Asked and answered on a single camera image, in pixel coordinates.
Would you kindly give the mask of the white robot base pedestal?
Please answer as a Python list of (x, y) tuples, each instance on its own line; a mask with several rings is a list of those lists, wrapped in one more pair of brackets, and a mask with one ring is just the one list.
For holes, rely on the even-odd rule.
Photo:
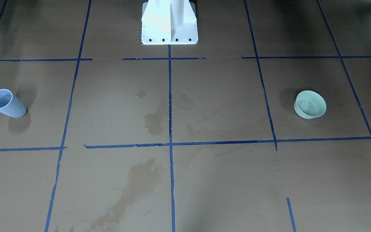
[(189, 0), (149, 0), (142, 5), (144, 45), (197, 44), (197, 10)]

